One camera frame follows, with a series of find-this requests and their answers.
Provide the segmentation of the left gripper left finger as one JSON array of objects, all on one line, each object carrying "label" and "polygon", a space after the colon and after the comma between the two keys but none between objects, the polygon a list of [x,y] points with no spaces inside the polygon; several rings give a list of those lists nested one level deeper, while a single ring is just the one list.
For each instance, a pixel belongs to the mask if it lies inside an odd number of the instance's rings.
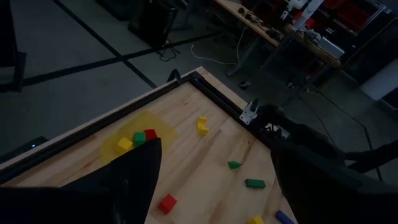
[{"label": "left gripper left finger", "polygon": [[157,138],[63,187],[0,187],[0,224],[144,224],[161,160]]}]

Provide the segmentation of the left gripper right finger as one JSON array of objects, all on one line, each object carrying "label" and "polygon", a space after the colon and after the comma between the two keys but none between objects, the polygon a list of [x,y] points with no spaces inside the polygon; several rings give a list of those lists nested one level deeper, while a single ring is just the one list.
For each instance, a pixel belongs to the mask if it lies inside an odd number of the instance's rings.
[{"label": "left gripper right finger", "polygon": [[398,224],[398,187],[289,142],[271,158],[298,224]]}]

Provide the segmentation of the long blue-purple block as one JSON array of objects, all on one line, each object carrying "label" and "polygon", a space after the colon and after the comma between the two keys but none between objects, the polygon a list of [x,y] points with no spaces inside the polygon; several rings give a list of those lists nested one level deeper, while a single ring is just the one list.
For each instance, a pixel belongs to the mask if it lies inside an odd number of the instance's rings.
[{"label": "long blue-purple block", "polygon": [[282,210],[276,211],[275,218],[281,224],[295,224],[294,221],[292,219],[290,219]]}]

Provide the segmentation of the long green block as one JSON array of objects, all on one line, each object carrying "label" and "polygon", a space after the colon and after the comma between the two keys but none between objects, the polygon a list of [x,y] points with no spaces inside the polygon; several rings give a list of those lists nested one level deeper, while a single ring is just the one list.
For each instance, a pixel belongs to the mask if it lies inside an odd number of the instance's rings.
[{"label": "long green block", "polygon": [[266,188],[266,183],[264,180],[261,179],[246,179],[244,181],[246,187],[252,189],[264,189]]}]

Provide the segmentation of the yellow arch block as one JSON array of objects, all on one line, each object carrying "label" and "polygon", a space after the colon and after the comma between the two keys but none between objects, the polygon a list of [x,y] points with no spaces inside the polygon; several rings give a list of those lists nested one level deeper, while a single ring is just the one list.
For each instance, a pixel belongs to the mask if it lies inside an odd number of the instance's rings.
[{"label": "yellow arch block", "polygon": [[206,127],[206,121],[207,119],[203,116],[200,116],[197,120],[197,131],[201,136],[205,136],[209,132],[209,129]]}]

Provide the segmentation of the black floor device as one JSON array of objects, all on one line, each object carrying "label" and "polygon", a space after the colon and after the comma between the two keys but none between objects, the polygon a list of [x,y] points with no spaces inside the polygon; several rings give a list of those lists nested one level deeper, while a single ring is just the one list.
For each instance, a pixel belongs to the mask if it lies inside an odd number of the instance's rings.
[{"label": "black floor device", "polygon": [[24,152],[27,152],[45,142],[47,142],[47,141],[48,141],[48,139],[44,136],[39,136],[35,139],[32,139],[32,140],[20,145],[19,147],[11,150],[10,152],[7,152],[7,153],[1,155],[0,156],[0,164],[18,156]]}]

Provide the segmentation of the yellow translucent plastic bin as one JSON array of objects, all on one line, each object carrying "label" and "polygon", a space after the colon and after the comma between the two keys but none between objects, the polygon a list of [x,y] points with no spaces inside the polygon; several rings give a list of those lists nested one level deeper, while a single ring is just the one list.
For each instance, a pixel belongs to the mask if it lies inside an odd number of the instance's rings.
[{"label": "yellow translucent plastic bin", "polygon": [[169,150],[169,147],[178,137],[176,130],[160,116],[150,111],[143,111],[135,118],[130,119],[121,128],[113,131],[110,137],[103,141],[101,156],[104,164],[109,164],[112,160],[122,155],[122,149],[119,147],[120,140],[126,138],[133,142],[135,132],[144,132],[147,129],[153,129],[157,137],[161,138],[163,153]]}]

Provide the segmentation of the grey metal box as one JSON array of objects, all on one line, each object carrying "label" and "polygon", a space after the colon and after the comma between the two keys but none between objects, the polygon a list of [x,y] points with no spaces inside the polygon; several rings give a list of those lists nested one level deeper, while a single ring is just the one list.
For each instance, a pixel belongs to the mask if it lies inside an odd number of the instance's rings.
[{"label": "grey metal box", "polygon": [[329,55],[331,55],[335,59],[339,59],[345,51],[341,49],[339,46],[335,45],[333,42],[330,42],[328,39],[325,37],[322,37],[318,41],[318,46],[325,52],[327,52]]}]

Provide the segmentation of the red storage bin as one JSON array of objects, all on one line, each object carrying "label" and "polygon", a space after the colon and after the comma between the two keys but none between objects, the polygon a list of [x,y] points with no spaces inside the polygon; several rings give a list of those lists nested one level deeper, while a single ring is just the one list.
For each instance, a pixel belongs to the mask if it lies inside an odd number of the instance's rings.
[{"label": "red storage bin", "polygon": [[337,19],[355,32],[360,31],[371,16],[370,12],[366,12],[352,2],[346,2],[341,5],[337,13]]}]

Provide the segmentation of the black computer tower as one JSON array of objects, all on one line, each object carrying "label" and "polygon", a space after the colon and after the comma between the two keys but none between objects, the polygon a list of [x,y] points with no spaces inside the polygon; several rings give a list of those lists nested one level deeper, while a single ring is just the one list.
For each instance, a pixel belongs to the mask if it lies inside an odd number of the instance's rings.
[{"label": "black computer tower", "polygon": [[166,0],[132,0],[128,30],[150,45],[166,43],[178,9]]}]

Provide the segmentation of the black folding partition screen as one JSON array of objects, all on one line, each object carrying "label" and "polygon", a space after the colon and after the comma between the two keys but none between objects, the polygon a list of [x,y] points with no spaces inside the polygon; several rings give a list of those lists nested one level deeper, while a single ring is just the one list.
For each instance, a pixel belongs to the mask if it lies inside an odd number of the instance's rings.
[{"label": "black folding partition screen", "polygon": [[12,81],[0,84],[0,92],[22,91],[26,58],[17,48],[11,0],[0,0],[0,68],[14,68]]}]

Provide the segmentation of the black diagonal frame strut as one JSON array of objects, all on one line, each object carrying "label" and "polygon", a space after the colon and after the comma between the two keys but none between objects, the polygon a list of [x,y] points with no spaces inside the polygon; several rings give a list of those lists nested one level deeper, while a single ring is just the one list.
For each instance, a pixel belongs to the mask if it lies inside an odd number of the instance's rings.
[{"label": "black diagonal frame strut", "polygon": [[398,140],[371,151],[346,152],[344,155],[345,160],[354,161],[354,163],[349,165],[348,168],[361,174],[375,169],[396,158],[398,158]]}]

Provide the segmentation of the white metal bracket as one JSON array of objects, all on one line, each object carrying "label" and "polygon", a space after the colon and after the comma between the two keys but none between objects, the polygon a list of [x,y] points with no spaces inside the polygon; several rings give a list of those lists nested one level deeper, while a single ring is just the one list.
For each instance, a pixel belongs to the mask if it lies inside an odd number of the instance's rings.
[{"label": "white metal bracket", "polygon": [[250,124],[250,122],[257,117],[258,108],[258,99],[248,103],[239,116],[240,120],[245,124]]}]

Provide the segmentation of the black frame clamp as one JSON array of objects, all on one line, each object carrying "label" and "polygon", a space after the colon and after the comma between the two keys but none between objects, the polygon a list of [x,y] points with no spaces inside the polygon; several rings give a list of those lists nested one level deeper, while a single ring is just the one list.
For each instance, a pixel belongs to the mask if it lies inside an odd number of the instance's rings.
[{"label": "black frame clamp", "polygon": [[171,71],[167,79],[168,82],[176,81],[178,85],[181,84],[181,80],[182,80],[181,74],[176,68]]}]

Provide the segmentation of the black aluminium table frame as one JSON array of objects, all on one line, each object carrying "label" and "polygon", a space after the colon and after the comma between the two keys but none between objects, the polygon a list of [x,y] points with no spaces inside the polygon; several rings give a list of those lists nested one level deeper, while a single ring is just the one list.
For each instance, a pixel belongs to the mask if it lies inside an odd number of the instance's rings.
[{"label": "black aluminium table frame", "polygon": [[11,164],[5,165],[4,168],[0,168],[0,185],[20,176],[29,169],[39,165],[43,161],[53,157],[54,155],[66,150],[67,148],[74,146],[80,141],[90,137],[91,135],[101,131],[109,125],[119,121],[125,116],[132,112],[141,109],[145,105],[152,101],[166,95],[168,92],[180,88],[186,82],[194,86],[199,92],[204,94],[209,100],[211,100],[217,107],[222,109],[231,118],[233,118],[239,125],[249,131],[257,140],[267,146],[269,149],[272,147],[272,143],[266,136],[262,135],[261,132],[256,130],[253,125],[248,125],[241,121],[239,116],[243,110],[232,102],[227,96],[216,89],[211,83],[198,72],[194,71],[187,75],[180,77],[180,80],[172,80],[160,86],[134,100],[122,106],[120,109],[112,110],[106,114],[103,114],[86,124],[77,127],[74,131],[65,133],[51,141],[47,141],[34,149],[23,153],[21,158]]}]

